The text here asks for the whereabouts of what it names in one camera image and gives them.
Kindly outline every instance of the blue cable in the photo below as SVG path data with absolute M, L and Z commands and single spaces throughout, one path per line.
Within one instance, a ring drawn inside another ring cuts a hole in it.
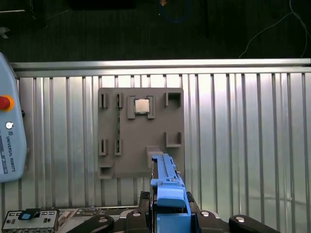
M 180 23 L 180 22 L 184 21 L 184 20 L 189 16 L 189 14 L 190 14 L 190 0 L 186 0 L 186 2 L 187 2 L 187 13 L 186 13 L 186 15 L 183 16 L 181 19 L 172 20 L 172 19 L 170 19 L 170 18 L 166 15 L 166 13 L 165 13 L 165 11 L 164 11 L 164 7 L 161 5 L 161 0 L 159 0 L 161 14 L 162 14 L 169 22 L 171 22 L 171 23 Z

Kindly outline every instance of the metal frame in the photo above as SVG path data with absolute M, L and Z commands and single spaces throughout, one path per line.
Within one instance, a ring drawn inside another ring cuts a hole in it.
M 98 89 L 182 87 L 185 184 L 198 205 L 222 219 L 242 213 L 284 233 L 311 232 L 310 64 L 12 63 L 30 152 L 22 179 L 0 188 L 0 216 L 41 206 L 137 204 L 150 178 L 97 179 Z
M 301 73 L 310 72 L 311 59 L 155 60 L 112 62 L 11 63 L 18 77 L 94 75 Z

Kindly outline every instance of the dark floor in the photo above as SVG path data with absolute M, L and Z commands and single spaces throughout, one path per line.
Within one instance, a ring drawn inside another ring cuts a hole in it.
M 69 10 L 64 0 L 41 2 L 47 28 L 22 26 L 9 39 L 0 38 L 0 51 L 10 61 L 238 58 L 256 33 L 290 12 L 288 0 L 190 0 L 190 16 L 171 23 L 160 14 L 157 0 L 137 0 L 132 10 L 104 11 Z M 311 32 L 311 0 L 292 5 Z M 182 17 L 186 0 L 167 0 L 165 8 L 172 18 Z M 311 57 L 311 39 L 308 44 L 304 57 Z M 305 31 L 291 15 L 256 38 L 243 58 L 298 58 L 304 46 Z

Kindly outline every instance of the gray fixture plate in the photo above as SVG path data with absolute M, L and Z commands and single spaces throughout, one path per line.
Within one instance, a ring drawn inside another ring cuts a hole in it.
M 98 96 L 100 178 L 151 176 L 150 152 L 156 151 L 172 156 L 184 177 L 182 88 L 100 88 Z M 135 100 L 149 101 L 149 108 Z

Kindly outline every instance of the cable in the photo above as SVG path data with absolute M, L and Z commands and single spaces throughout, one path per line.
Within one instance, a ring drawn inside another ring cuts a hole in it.
M 185 16 L 183 16 L 181 19 L 178 19 L 178 20 L 170 19 L 166 15 L 166 13 L 164 11 L 164 7 L 161 5 L 161 0 L 159 0 L 160 12 L 166 18 L 166 20 L 168 20 L 169 22 L 171 22 L 171 23 L 180 23 L 180 22 L 184 21 L 190 15 L 190 0 L 186 0 L 186 2 L 187 2 L 187 12 L 186 12 Z
M 52 19 L 52 18 L 55 18 L 56 16 L 62 15 L 62 14 L 64 14 L 64 13 L 67 13 L 68 11 L 70 11 L 70 9 L 67 9 L 67 10 L 62 11 L 62 12 L 59 12 L 59 13 L 57 13 L 57 14 L 55 14 L 55 15 L 52 15 L 51 17 L 48 17 L 48 18 L 45 19 L 45 20 L 46 20 L 46 21 L 47 21 L 47 20 L 50 20 L 50 19 Z
M 274 27 L 275 25 L 277 25 L 278 23 L 280 23 L 283 19 L 285 19 L 287 16 L 290 16 L 292 14 L 292 12 L 288 13 L 287 15 L 283 16 L 283 18 L 281 18 L 278 22 L 272 24 L 271 26 L 263 29 L 262 31 L 260 31 L 259 33 L 257 33 L 256 35 L 253 36 L 252 39 L 250 39 L 250 41 L 248 42 L 246 49 L 244 50 L 244 52 L 239 56 L 239 58 L 241 58 L 248 50 L 249 45 L 251 44 L 251 42 L 257 37 L 259 36 L 261 33 L 263 33 L 264 31 L 268 30 L 269 28 Z
M 307 29 L 307 26 L 306 26 L 305 23 L 302 21 L 302 19 L 300 18 L 300 16 L 293 10 L 293 8 L 292 8 L 292 0 L 289 0 L 289 2 L 290 2 L 290 9 L 291 9 L 291 12 L 288 13 L 288 14 L 286 14 L 286 15 L 285 15 L 283 18 L 281 18 L 278 22 L 276 22 L 276 23 L 272 24 L 271 26 L 269 26 L 269 27 L 263 29 L 262 31 L 260 31 L 259 33 L 257 33 L 255 36 L 253 36 L 253 37 L 250 39 L 250 41 L 248 42 L 248 44 L 247 44 L 247 46 L 246 46 L 246 49 L 245 49 L 244 52 L 239 56 L 239 58 L 241 58 L 241 57 L 247 52 L 250 43 L 251 43 L 257 36 L 259 36 L 259 35 L 260 35 L 261 33 L 263 33 L 264 31 L 268 30 L 269 28 L 272 28 L 272 27 L 274 27 L 275 25 L 279 24 L 282 20 L 284 20 L 287 16 L 290 16 L 291 14 L 293 14 L 293 15 L 300 21 L 302 27 L 305 29 L 305 32 L 306 32 L 306 43 L 305 43 L 304 50 L 303 50 L 303 52 L 302 52 L 302 54 L 301 54 L 301 58 L 305 55 L 305 52 L 306 52 L 307 46 L 308 46 L 308 36 L 309 36 L 309 38 L 311 39 L 311 35 L 310 35 L 310 33 L 309 33 L 308 29 Z
M 304 50 L 303 50 L 303 52 L 302 52 L 302 55 L 301 55 L 301 57 L 300 57 L 300 58 L 302 58 L 303 55 L 305 55 L 305 52 L 306 52 L 306 50 L 307 50 L 307 46 L 308 46 L 308 35 L 309 35 L 310 39 L 311 39 L 311 36 L 310 36 L 310 33 L 308 32 L 308 29 L 307 29 L 307 26 L 305 25 L 305 23 L 302 21 L 302 19 L 300 18 L 300 16 L 293 10 L 293 7 L 292 7 L 292 0 L 290 0 L 290 9 L 291 9 L 291 12 L 294 14 L 294 16 L 300 21 L 302 27 L 303 27 L 303 28 L 305 29 L 305 31 L 306 31 L 306 44 L 305 44 L 305 48 L 304 48 Z

